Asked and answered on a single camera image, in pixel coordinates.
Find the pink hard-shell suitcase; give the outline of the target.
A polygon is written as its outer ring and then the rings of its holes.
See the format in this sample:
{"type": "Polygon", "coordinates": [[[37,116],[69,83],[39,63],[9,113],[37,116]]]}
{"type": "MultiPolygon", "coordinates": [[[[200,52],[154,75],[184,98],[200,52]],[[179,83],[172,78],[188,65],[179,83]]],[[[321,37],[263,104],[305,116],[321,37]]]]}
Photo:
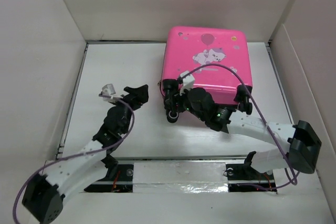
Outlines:
{"type": "Polygon", "coordinates": [[[163,57],[161,93],[180,90],[178,77],[189,71],[193,88],[203,88],[215,103],[250,115],[253,104],[250,58],[243,32],[230,29],[175,26],[168,33],[163,57]]]}

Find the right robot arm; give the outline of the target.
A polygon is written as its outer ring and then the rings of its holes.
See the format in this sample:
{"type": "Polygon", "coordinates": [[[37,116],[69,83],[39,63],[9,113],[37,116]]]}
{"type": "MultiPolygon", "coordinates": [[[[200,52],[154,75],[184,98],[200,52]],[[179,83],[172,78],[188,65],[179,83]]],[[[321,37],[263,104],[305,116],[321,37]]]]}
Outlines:
{"type": "Polygon", "coordinates": [[[214,102],[203,88],[192,88],[180,93],[167,92],[165,97],[167,119],[174,123],[184,111],[197,117],[213,131],[248,136],[272,145],[273,150],[250,152],[243,174],[255,178],[273,169],[292,168],[304,174],[313,174],[321,148],[321,140],[312,126],[303,120],[297,124],[264,122],[214,102]]]}

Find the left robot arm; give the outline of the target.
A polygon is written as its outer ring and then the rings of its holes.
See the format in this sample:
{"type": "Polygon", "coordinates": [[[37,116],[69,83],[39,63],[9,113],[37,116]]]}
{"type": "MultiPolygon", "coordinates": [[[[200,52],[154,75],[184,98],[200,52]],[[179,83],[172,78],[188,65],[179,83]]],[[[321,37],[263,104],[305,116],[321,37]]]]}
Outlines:
{"type": "Polygon", "coordinates": [[[126,94],[117,96],[112,84],[102,88],[99,97],[112,107],[98,132],[78,153],[40,168],[25,185],[22,204],[39,223],[52,223],[73,194],[96,180],[115,178],[118,162],[111,154],[132,131],[134,111],[148,102],[148,89],[125,87],[126,94]]]}

